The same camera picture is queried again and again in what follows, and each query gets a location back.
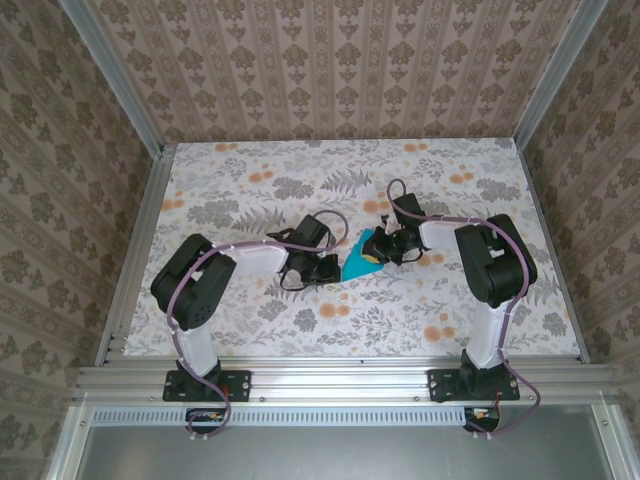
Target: floral wallpaper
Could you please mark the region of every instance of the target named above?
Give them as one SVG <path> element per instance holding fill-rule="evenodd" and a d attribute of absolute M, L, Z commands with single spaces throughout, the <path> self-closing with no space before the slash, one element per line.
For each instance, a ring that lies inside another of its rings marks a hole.
<path fill-rule="evenodd" d="M 639 106 L 640 2 L 611 0 L 525 150 L 590 354 L 611 365 L 636 440 Z"/>
<path fill-rule="evenodd" d="M 511 137 L 578 0 L 90 0 L 165 142 Z"/>
<path fill-rule="evenodd" d="M 46 471 L 150 159 L 56 1 L 0 2 L 0 478 Z"/>
<path fill-rule="evenodd" d="M 508 352 L 578 355 L 527 179 L 506 138 L 180 144 L 125 354 L 175 355 L 149 286 L 190 234 L 218 244 L 255 240 L 335 209 L 349 220 L 347 243 L 336 249 L 342 265 L 363 231 L 392 215 L 385 190 L 394 177 L 428 214 L 511 215 L 539 274 L 515 310 Z M 336 217 L 321 220 L 337 237 L 344 232 Z M 459 355 L 476 307 L 460 256 L 440 249 L 302 292 L 283 290 L 274 274 L 234 279 L 207 325 L 222 355 Z"/>

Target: table surface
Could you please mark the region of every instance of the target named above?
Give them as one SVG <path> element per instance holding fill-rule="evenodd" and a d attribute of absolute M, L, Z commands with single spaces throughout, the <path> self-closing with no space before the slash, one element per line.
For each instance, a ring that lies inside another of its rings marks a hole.
<path fill-rule="evenodd" d="M 578 355 L 533 198 L 510 139 L 342 140 L 180 144 L 165 191 L 127 355 L 175 355 L 166 317 L 149 292 L 182 241 L 261 239 L 331 208 L 349 219 L 344 262 L 366 228 L 391 214 L 384 191 L 400 177 L 427 214 L 511 216 L 538 267 L 538 281 L 512 316 L 513 355 Z M 340 236 L 337 218 L 322 218 Z M 209 321 L 231 356 L 459 355 L 472 332 L 475 299 L 457 253 L 429 251 L 417 263 L 340 284 L 285 292 L 276 275 L 234 280 Z"/>

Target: purple cable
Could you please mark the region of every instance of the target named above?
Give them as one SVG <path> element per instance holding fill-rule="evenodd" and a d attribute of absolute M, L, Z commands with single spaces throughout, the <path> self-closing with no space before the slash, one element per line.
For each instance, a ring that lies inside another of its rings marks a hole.
<path fill-rule="evenodd" d="M 518 244 L 507 234 L 507 232 L 502 230 L 500 227 L 494 225 L 493 223 L 490 223 L 482 218 L 427 217 L 424 215 L 416 215 L 414 213 L 404 210 L 403 208 L 399 207 L 391 197 L 391 187 L 393 186 L 394 183 L 400 183 L 400 185 L 402 185 L 403 195 L 407 193 L 407 185 L 401 179 L 394 178 L 389 182 L 389 185 L 387 185 L 387 198 L 389 199 L 389 202 L 391 203 L 391 206 L 394 208 L 394 210 L 397 210 L 403 215 L 406 215 L 410 218 L 415 218 L 417 220 L 442 221 L 442 222 L 453 222 L 453 223 L 479 223 L 481 225 L 484 225 L 485 227 L 489 227 L 491 230 L 493 230 L 498 235 L 500 235 L 509 244 L 509 246 L 513 249 L 514 253 L 518 257 L 518 260 L 520 261 L 520 266 L 522 267 L 524 281 L 522 282 L 522 288 L 520 289 L 520 292 L 518 292 L 515 298 L 511 300 L 511 302 L 507 306 L 507 309 L 505 310 L 504 320 L 502 322 L 502 329 L 500 330 L 500 338 L 498 340 L 498 355 L 500 356 L 500 361 L 506 367 L 509 373 L 511 373 L 514 377 L 516 377 L 518 380 L 524 383 L 527 387 L 529 387 L 533 393 L 535 393 L 536 400 L 533 406 L 518 420 L 516 420 L 510 425 L 507 425 L 506 427 L 499 428 L 498 430 L 495 430 L 494 432 L 491 432 L 491 433 L 485 431 L 482 427 L 472 422 L 469 422 L 469 421 L 467 422 L 468 425 L 471 425 L 472 427 L 474 427 L 480 433 L 486 435 L 487 437 L 506 433 L 509 430 L 514 429 L 515 427 L 520 425 L 522 422 L 524 422 L 527 418 L 529 418 L 531 415 L 533 415 L 536 409 L 538 408 L 538 406 L 540 405 L 540 402 L 542 401 L 542 396 L 540 395 L 540 391 L 531 382 L 529 382 L 522 375 L 520 375 L 518 372 L 515 371 L 515 369 L 509 364 L 508 360 L 505 358 L 504 352 L 502 351 L 502 347 L 504 347 L 504 342 L 507 337 L 507 329 L 509 327 L 509 317 L 511 316 L 511 311 L 516 306 L 516 304 L 520 301 L 520 299 L 522 299 L 527 294 L 527 289 L 529 288 L 529 267 L 527 266 L 527 261 L 525 260 L 524 255 L 522 254 L 522 251 L 518 247 Z"/>
<path fill-rule="evenodd" d="M 193 370 L 191 365 L 189 365 L 189 362 L 187 362 L 187 360 L 186 360 L 186 358 L 184 356 L 184 352 L 182 351 L 182 347 L 180 347 L 180 343 L 178 342 L 177 335 L 176 335 L 176 332 L 178 330 L 178 325 L 177 325 L 177 322 L 173 319 L 173 309 L 176 306 L 176 302 L 178 300 L 178 297 L 180 296 L 180 293 L 182 293 L 182 290 L 183 290 L 184 286 L 187 284 L 187 282 L 193 276 L 193 274 L 198 271 L 198 269 L 200 268 L 200 266 L 202 266 L 202 264 L 204 262 L 206 262 L 209 258 L 211 258 L 216 253 L 220 253 L 220 252 L 223 252 L 225 250 L 232 250 L 232 249 L 236 249 L 236 248 L 246 248 L 246 247 L 260 247 L 260 246 L 263 246 L 263 245 L 264 246 L 271 246 L 271 247 L 294 248 L 296 250 L 304 250 L 305 252 L 314 252 L 314 253 L 322 253 L 322 252 L 328 252 L 329 250 L 333 250 L 334 248 L 336 248 L 336 247 L 340 246 L 342 243 L 344 243 L 344 241 L 347 239 L 347 236 L 349 235 L 349 222 L 347 221 L 347 218 L 342 213 L 337 212 L 335 210 L 320 210 L 319 212 L 317 212 L 314 215 L 314 217 L 317 217 L 318 215 L 321 215 L 323 213 L 330 213 L 332 215 L 337 215 L 344 222 L 344 234 L 342 235 L 342 238 L 340 238 L 340 240 L 338 240 L 335 244 L 327 246 L 327 247 L 324 247 L 324 248 L 313 248 L 313 247 L 304 247 L 302 245 L 290 245 L 290 244 L 287 244 L 287 243 L 280 243 L 280 242 L 276 242 L 275 240 L 257 240 L 257 241 L 254 240 L 254 241 L 251 241 L 251 242 L 236 243 L 235 245 L 222 245 L 220 247 L 213 247 L 211 250 L 209 250 L 204 255 L 202 255 L 198 260 L 196 260 L 196 262 L 187 271 L 185 276 L 182 277 L 182 279 L 178 283 L 178 286 L 176 287 L 175 291 L 173 292 L 173 295 L 171 296 L 171 299 L 169 300 L 169 305 L 167 306 L 167 325 L 171 329 L 171 336 L 173 338 L 173 344 L 176 347 L 176 351 L 178 352 L 178 359 L 180 361 L 180 364 L 189 373 L 189 375 L 191 375 L 197 381 L 199 381 L 203 385 L 209 387 L 214 392 L 216 392 L 218 394 L 218 396 L 223 400 L 223 402 L 225 404 L 225 416 L 224 416 L 222 422 L 220 423 L 220 425 L 218 425 L 217 429 L 215 429 L 213 432 L 211 432 L 211 434 L 207 434 L 207 437 L 217 435 L 218 433 L 220 433 L 222 431 L 222 429 L 225 427 L 225 425 L 227 425 L 227 423 L 229 423 L 229 420 L 231 419 L 231 402 L 229 401 L 229 398 L 224 394 L 224 392 L 222 390 L 220 390 L 220 388 L 218 388 L 217 385 L 214 385 L 213 383 L 209 382 L 208 380 L 206 380 L 202 376 L 198 375 Z M 196 435 L 196 432 L 194 432 L 193 428 L 192 428 L 193 419 L 196 416 L 198 416 L 198 415 L 194 415 L 193 417 L 191 417 L 191 419 L 190 419 L 190 421 L 189 421 L 189 423 L 187 425 L 187 429 L 189 430 L 189 433 L 191 433 L 192 436 Z"/>

